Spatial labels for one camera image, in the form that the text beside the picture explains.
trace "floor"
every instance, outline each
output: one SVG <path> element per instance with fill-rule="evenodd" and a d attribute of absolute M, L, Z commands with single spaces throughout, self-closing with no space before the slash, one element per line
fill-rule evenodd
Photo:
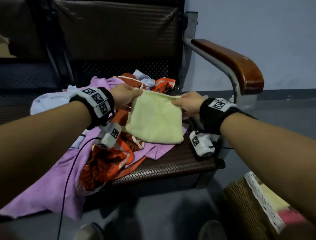
<path fill-rule="evenodd" d="M 259 101 L 253 115 L 316 139 L 316 99 Z M 65 217 L 60 239 L 74 239 L 80 226 L 88 222 L 103 227 L 107 239 L 117 239 L 117 234 L 121 239 L 133 240 L 196 239 L 205 221 L 223 220 L 218 208 L 221 189 L 249 171 L 233 150 L 225 162 L 226 168 L 217 171 L 204 189 L 188 189 L 197 176 L 135 186 L 128 202 L 87 211 L 80 221 Z M 161 193 L 153 194 L 153 189 Z M 112 222 L 119 233 L 113 231 Z M 59 214 L 46 213 L 1 223 L 0 233 L 8 239 L 56 239 L 58 223 Z"/>

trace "gray floor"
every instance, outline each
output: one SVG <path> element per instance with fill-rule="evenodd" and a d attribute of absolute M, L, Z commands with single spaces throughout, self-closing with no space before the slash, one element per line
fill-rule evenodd
<path fill-rule="evenodd" d="M 315 99 L 258 102 L 254 116 L 316 139 Z M 204 221 L 220 218 L 214 204 L 220 190 L 249 171 L 233 150 L 225 162 L 226 168 L 217 171 L 205 189 L 176 191 L 176 189 L 187 188 L 195 178 L 195 176 L 191 176 L 191 179 L 176 179 L 168 182 L 167 185 L 171 192 L 155 195 L 150 193 L 141 197 L 131 208 L 125 207 L 122 210 L 124 204 L 121 205 L 120 211 L 125 213 L 135 207 L 133 218 L 129 218 L 128 213 L 123 220 L 116 221 L 117 226 L 122 226 L 121 233 L 123 235 L 124 232 L 128 233 L 125 235 L 129 235 L 129 237 L 125 236 L 125 239 L 196 239 L 198 230 Z M 156 186 L 148 185 L 146 187 L 153 189 Z M 80 226 L 88 222 L 97 222 L 101 227 L 109 226 L 108 223 L 117 219 L 119 215 L 119 209 L 116 206 L 110 206 L 106 210 L 96 209 L 86 212 L 80 221 L 65 217 L 61 239 L 74 239 Z M 58 222 L 59 214 L 56 213 L 22 218 L 0 224 L 0 236 L 2 237 L 6 233 L 8 239 L 56 239 Z"/>

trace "wall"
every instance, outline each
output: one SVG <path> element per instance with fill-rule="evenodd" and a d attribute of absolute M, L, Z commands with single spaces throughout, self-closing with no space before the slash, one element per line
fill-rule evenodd
<path fill-rule="evenodd" d="M 265 89 L 316 88 L 315 0 L 186 0 L 196 38 L 252 59 Z M 231 90 L 225 74 L 193 54 L 183 91 Z"/>

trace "chair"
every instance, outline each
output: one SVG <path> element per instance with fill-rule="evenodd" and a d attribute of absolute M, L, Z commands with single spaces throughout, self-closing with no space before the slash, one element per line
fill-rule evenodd
<path fill-rule="evenodd" d="M 17 59 L 45 59 L 45 66 L 52 67 L 50 76 L 47 77 L 49 79 L 45 79 L 43 85 L 24 89 L 30 99 L 38 96 L 40 89 L 42 92 L 52 91 L 72 82 L 78 87 L 86 86 L 93 76 L 110 78 L 125 72 L 133 73 L 135 69 L 153 79 L 176 79 L 176 87 L 170 94 L 179 95 L 193 51 L 229 77 L 234 90 L 234 101 L 240 108 L 247 109 L 255 103 L 256 94 L 264 87 L 260 70 L 249 58 L 208 40 L 194 38 L 198 13 L 184 13 L 184 0 L 27 0 L 27 4 L 14 0 L 1 3 L 3 4 L 6 4 L 8 13 L 0 16 L 0 35 L 11 40 L 10 52 Z M 35 25 L 27 13 L 29 8 L 37 32 L 44 29 L 44 33 L 37 35 Z M 10 27 L 3 27 L 14 9 L 23 12 L 23 16 L 19 18 L 21 22 L 11 22 Z M 54 20 L 49 21 L 48 16 L 52 16 Z M 55 33 L 53 35 L 56 42 L 52 42 L 49 37 L 52 36 L 51 31 Z M 26 35 L 37 41 L 29 41 Z M 44 47 L 35 46 L 39 42 Z M 19 72 L 21 77 L 23 74 L 32 75 L 27 73 L 26 68 Z M 11 73 L 7 71 L 6 79 L 9 79 Z M 8 86 L 9 80 L 0 81 L 0 90 L 5 93 L 7 89 L 4 86 Z M 13 82 L 10 89 L 19 92 L 20 86 Z M 12 107 L 11 111 L 15 113 L 20 105 L 21 102 L 8 102 L 5 107 Z M 12 120 L 12 117 L 5 118 L 5 114 L 8 112 L 3 113 L 2 119 Z M 188 123 L 190 130 L 197 127 L 190 119 Z M 113 181 L 111 187 L 215 172 L 225 167 L 227 149 L 201 159 L 192 152 L 188 136 L 189 133 L 186 133 L 184 142 L 159 160 L 146 159 L 133 173 Z M 223 146 L 227 144 L 224 139 L 220 139 L 220 142 Z"/>

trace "chair armrest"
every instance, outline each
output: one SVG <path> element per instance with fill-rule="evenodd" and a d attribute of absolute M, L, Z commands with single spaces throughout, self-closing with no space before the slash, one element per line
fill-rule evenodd
<path fill-rule="evenodd" d="M 205 39 L 185 38 L 184 42 L 229 77 L 235 97 L 239 94 L 262 92 L 264 87 L 262 73 L 249 58 Z"/>

